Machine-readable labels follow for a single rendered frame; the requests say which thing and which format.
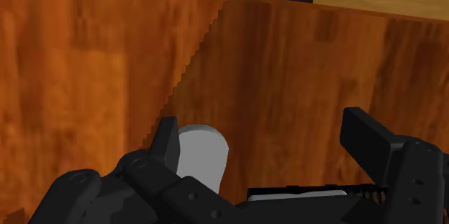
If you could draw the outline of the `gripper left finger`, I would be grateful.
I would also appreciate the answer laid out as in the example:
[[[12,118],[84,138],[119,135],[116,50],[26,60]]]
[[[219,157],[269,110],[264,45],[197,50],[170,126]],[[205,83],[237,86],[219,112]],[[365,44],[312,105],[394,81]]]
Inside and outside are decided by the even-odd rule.
[[[125,154],[106,176],[59,176],[28,224],[245,224],[241,209],[177,175],[179,129],[175,117],[162,118],[151,146]]]

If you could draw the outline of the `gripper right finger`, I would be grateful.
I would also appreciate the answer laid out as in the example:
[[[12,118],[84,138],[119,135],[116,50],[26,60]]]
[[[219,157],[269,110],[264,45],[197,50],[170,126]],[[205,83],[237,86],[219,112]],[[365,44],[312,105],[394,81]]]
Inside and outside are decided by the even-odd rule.
[[[395,135],[359,107],[343,110],[340,144],[380,188],[383,204],[354,207],[360,224],[443,224],[443,152],[419,138]]]

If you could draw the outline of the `white rounded object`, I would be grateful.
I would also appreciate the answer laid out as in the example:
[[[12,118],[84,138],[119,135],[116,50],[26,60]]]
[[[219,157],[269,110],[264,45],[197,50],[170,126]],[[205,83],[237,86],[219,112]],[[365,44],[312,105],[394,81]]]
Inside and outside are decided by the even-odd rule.
[[[225,137],[213,127],[197,124],[181,127],[179,141],[177,175],[192,176],[218,194],[229,153]]]

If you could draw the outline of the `brown wooden table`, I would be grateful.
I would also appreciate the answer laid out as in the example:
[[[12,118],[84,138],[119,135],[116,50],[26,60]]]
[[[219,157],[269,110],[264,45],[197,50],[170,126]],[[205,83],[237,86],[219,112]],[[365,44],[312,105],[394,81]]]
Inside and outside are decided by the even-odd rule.
[[[163,115],[230,152],[220,189],[359,184],[346,107],[449,153],[449,22],[282,0],[0,0],[0,224],[108,174]]]

